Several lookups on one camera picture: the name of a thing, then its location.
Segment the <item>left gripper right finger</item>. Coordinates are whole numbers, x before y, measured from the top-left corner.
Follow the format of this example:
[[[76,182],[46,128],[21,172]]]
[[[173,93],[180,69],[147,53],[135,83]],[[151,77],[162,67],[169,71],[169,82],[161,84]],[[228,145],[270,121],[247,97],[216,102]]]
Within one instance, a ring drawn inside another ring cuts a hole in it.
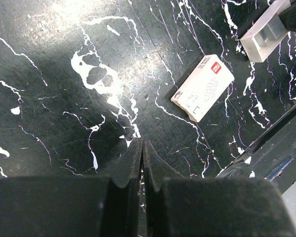
[[[296,237],[278,189],[257,178],[185,178],[143,141],[150,237]]]

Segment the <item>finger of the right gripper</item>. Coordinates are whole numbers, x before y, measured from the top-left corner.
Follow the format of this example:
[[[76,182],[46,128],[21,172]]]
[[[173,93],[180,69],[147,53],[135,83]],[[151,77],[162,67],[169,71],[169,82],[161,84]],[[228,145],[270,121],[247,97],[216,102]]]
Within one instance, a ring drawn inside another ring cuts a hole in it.
[[[294,1],[289,8],[280,13],[279,18],[286,30],[296,32],[296,1]]]

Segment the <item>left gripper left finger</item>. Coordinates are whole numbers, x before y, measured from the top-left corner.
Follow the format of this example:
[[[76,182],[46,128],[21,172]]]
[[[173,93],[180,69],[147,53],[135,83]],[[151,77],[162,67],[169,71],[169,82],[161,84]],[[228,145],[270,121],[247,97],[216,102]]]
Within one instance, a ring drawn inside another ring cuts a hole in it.
[[[88,177],[0,180],[0,237],[135,237],[143,141]]]

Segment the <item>staple box tray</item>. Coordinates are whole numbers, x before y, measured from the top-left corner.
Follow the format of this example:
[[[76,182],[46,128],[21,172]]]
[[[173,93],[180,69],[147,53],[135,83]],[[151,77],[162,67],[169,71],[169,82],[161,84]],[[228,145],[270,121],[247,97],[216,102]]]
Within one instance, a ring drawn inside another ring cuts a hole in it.
[[[289,0],[274,1],[240,39],[250,62],[264,62],[286,37],[289,31],[279,15],[290,6]]]

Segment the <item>white staple box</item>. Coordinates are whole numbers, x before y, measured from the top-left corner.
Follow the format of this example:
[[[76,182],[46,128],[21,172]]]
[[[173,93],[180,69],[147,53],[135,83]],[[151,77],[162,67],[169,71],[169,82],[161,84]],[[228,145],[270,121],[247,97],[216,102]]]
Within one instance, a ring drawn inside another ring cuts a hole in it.
[[[172,96],[189,119],[200,122],[234,81],[232,72],[215,55],[206,55]]]

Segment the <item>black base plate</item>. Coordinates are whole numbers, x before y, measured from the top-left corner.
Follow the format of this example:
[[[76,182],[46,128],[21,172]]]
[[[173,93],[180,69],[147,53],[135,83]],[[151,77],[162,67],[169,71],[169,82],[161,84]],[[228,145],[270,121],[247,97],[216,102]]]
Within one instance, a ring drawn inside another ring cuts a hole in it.
[[[237,176],[274,182],[281,193],[296,182],[296,105],[218,175]]]

